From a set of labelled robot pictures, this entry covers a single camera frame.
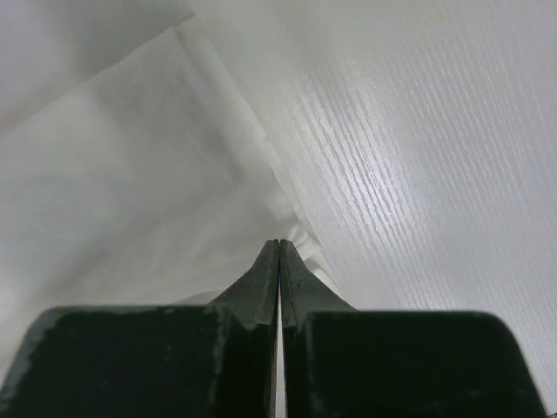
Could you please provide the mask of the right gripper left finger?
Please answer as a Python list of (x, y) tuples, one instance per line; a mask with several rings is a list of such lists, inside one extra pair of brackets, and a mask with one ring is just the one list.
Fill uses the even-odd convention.
[(272, 417), (279, 244), (205, 305), (56, 307), (1, 388), (4, 417)]

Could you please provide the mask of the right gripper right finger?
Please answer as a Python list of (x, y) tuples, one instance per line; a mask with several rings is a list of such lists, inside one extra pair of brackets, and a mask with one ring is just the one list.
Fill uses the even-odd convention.
[(290, 417), (543, 417), (512, 332), (474, 311), (359, 311), (279, 249)]

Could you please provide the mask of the white t shirt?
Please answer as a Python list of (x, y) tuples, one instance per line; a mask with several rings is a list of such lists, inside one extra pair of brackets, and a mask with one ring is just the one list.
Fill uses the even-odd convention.
[(268, 238), (334, 285), (248, 95), (293, 54), (266, 1), (2, 2), (2, 320), (196, 292)]

